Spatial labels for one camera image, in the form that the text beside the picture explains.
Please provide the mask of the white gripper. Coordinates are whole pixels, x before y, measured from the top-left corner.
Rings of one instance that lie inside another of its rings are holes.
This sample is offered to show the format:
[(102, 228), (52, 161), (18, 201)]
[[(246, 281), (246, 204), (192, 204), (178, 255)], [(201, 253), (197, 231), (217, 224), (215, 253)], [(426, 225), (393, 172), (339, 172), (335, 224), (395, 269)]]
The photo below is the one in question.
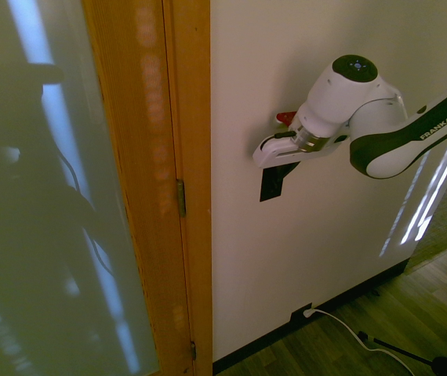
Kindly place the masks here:
[(281, 183), (301, 161), (327, 156), (347, 138), (345, 134), (335, 135), (320, 151), (306, 152), (293, 142), (290, 132), (280, 132), (261, 142), (253, 152), (253, 160), (263, 169), (263, 183)]

